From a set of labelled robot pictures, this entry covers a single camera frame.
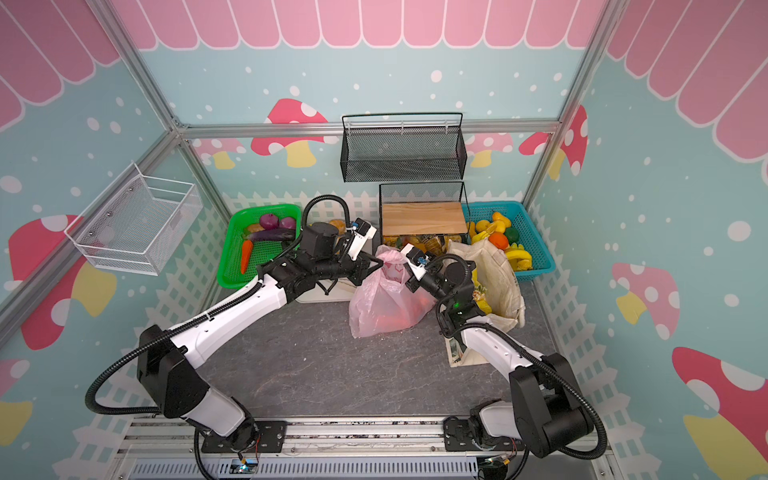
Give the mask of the canvas tote bag leaf print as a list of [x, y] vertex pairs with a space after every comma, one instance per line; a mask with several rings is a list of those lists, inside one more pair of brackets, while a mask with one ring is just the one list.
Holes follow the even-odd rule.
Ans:
[[[447, 252], [476, 263], [474, 300], [484, 298], [492, 308], [490, 314], [477, 307], [476, 313], [450, 315], [454, 328], [469, 321], [488, 323], [503, 332], [525, 325], [525, 301], [504, 251], [487, 240], [473, 245], [450, 240]], [[472, 328], [455, 334], [446, 340], [446, 349], [453, 368], [490, 364], [507, 375], [530, 364], [503, 338], [484, 329]]]

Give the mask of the yellow Lays chips bag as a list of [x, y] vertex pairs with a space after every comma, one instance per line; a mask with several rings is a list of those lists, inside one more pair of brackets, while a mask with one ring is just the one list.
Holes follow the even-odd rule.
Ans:
[[490, 314], [492, 312], [491, 306], [487, 303], [487, 301], [482, 298], [475, 301], [477, 307], [484, 313], [484, 314]]

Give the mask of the pink plastic grocery bag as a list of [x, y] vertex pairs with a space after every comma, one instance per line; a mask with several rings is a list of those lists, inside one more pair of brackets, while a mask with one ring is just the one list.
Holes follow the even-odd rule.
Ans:
[[350, 330], [357, 339], [414, 327], [436, 303], [423, 289], [409, 290], [411, 273], [399, 250], [381, 245], [376, 257], [383, 266], [356, 288], [349, 304]]

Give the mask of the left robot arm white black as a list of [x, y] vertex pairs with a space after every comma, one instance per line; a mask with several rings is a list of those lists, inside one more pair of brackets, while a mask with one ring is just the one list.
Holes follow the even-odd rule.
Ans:
[[[196, 432], [243, 452], [259, 439], [252, 414], [212, 387], [197, 372], [220, 347], [257, 320], [277, 311], [323, 281], [346, 279], [355, 286], [380, 269], [365, 252], [376, 235], [366, 220], [350, 218], [345, 201], [321, 195], [304, 209], [300, 232], [274, 259], [260, 266], [244, 287], [197, 316], [169, 329], [146, 328], [138, 346], [107, 367], [86, 390], [86, 407], [100, 415], [162, 415], [180, 418]], [[101, 404], [97, 393], [119, 370], [137, 364], [136, 378], [152, 400], [146, 407]]]

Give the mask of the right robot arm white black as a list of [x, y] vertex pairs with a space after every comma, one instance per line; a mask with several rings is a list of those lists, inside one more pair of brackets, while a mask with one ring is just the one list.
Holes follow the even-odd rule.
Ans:
[[470, 414], [472, 440], [483, 448], [498, 438], [516, 440], [538, 458], [553, 452], [580, 460], [603, 456], [608, 448], [605, 425], [565, 357], [529, 349], [493, 325], [473, 298], [468, 261], [455, 254], [429, 258], [411, 244], [402, 253], [411, 273], [408, 288], [436, 299], [441, 334], [480, 354], [509, 383], [509, 402], [486, 402]]

